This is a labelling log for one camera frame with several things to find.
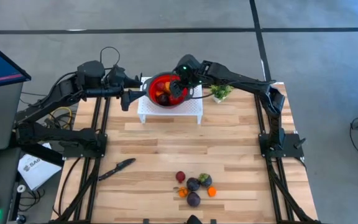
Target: gray concrete floor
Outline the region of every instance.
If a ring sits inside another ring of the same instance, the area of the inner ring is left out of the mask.
[[[358,27],[357,0],[257,0],[262,27]],[[253,27],[247,0],[0,0],[0,30]],[[358,116],[358,32],[264,33],[272,78],[286,83],[304,146],[319,219],[358,223],[358,153],[349,123]],[[24,91],[47,93],[62,74],[112,45],[130,75],[170,70],[187,53],[263,79],[255,34],[0,35],[0,49],[32,75]],[[105,66],[115,59],[104,54]],[[37,97],[22,95],[24,101]],[[354,132],[358,145],[358,131]],[[27,212],[46,222],[59,175]]]

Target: fig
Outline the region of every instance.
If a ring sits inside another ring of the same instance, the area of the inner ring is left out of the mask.
[[[182,181],[184,181],[186,179],[185,173],[182,171],[177,172],[176,179],[179,182],[179,184],[182,183]]]
[[[192,192],[187,196],[187,204],[191,207],[197,207],[201,202],[200,196],[196,192]]]
[[[212,177],[209,174],[200,174],[198,180],[204,187],[209,187],[212,184]]]
[[[161,94],[157,97],[157,103],[162,106],[169,106],[169,96],[167,94]]]
[[[194,177],[190,177],[186,182],[187,188],[191,191],[196,191],[200,187],[200,182]]]
[[[164,91],[165,83],[163,83],[163,82],[156,83],[155,88],[157,89],[157,91]]]

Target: desk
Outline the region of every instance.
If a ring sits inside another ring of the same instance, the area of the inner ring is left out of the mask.
[[[276,87],[287,95],[283,84]],[[90,99],[80,103],[75,129],[91,126],[94,104],[95,100]],[[257,139],[259,123],[253,94],[234,90],[221,104],[205,98],[203,106],[201,125],[197,125],[195,117],[183,116],[150,116],[142,124],[137,117],[137,102],[123,112],[119,101],[112,99],[106,129],[108,147],[100,174],[113,169],[117,162],[132,157],[137,160],[98,182],[92,223],[142,223],[144,218],[151,223],[181,223],[190,215],[205,223],[210,219],[218,223],[275,223],[267,169]],[[282,115],[283,128],[294,132],[287,99]],[[64,165],[59,192],[74,160]],[[283,159],[283,163],[290,193],[311,218],[317,218],[305,168],[291,158]],[[200,206],[189,207],[173,191],[181,186],[175,180],[179,170],[186,177],[211,174],[217,195],[209,198],[206,190],[198,190]],[[80,161],[67,183],[63,208],[78,191],[81,171]],[[87,202],[85,195],[82,218]]]

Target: knife handle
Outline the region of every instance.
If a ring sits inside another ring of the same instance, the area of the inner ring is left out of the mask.
[[[99,181],[108,178],[109,176],[115,174],[116,172],[117,172],[116,169],[110,170],[109,172],[107,172],[107,173],[101,175],[101,176],[99,177]]]

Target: red colander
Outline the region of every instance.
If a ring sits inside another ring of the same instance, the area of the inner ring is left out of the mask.
[[[142,91],[146,92],[146,96],[150,99],[151,102],[153,102],[155,105],[162,107],[162,108],[174,108],[181,103],[183,103],[186,100],[189,100],[193,97],[193,91],[188,91],[187,88],[185,88],[182,91],[181,96],[178,98],[172,98],[170,97],[170,105],[164,106],[158,103],[157,96],[155,95],[157,92],[156,85],[158,83],[166,83],[171,82],[173,80],[179,80],[179,76],[176,74],[173,74],[172,72],[162,72],[158,75],[153,76],[152,78],[147,79],[145,82],[143,82]]]

